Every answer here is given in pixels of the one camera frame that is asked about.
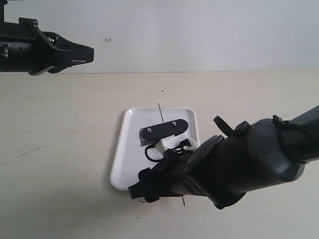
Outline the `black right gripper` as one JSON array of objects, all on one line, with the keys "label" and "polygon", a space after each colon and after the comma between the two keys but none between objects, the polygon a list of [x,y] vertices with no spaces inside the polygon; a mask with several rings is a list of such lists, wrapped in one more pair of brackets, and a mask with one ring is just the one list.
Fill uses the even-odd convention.
[{"label": "black right gripper", "polygon": [[139,173],[138,183],[128,187],[130,198],[152,203],[161,197],[192,195],[207,197],[218,209],[234,205],[246,194],[230,189],[213,172],[215,153],[223,141],[224,137],[216,135],[193,153],[167,153],[163,162]]}]

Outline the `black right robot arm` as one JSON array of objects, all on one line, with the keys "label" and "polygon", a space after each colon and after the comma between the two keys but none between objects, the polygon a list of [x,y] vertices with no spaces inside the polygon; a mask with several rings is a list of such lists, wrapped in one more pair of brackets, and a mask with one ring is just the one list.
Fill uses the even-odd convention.
[{"label": "black right robot arm", "polygon": [[209,198],[218,209],[234,205],[247,192],[293,182],[306,164],[319,158],[319,109],[292,120],[278,116],[231,128],[214,118],[222,131],[199,144],[187,136],[183,119],[142,128],[141,145],[157,149],[161,159],[139,172],[128,188],[132,199],[152,203],[161,197]]}]

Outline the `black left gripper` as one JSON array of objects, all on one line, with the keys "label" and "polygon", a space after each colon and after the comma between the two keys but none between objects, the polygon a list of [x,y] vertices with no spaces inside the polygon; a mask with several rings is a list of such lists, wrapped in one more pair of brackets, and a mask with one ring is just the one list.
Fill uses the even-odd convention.
[{"label": "black left gripper", "polygon": [[[43,53],[50,43],[58,49],[57,64],[44,66]],[[41,31],[36,19],[20,17],[18,23],[0,20],[2,73],[56,74],[72,66],[92,63],[94,55],[92,47],[74,43],[54,32]]]}]

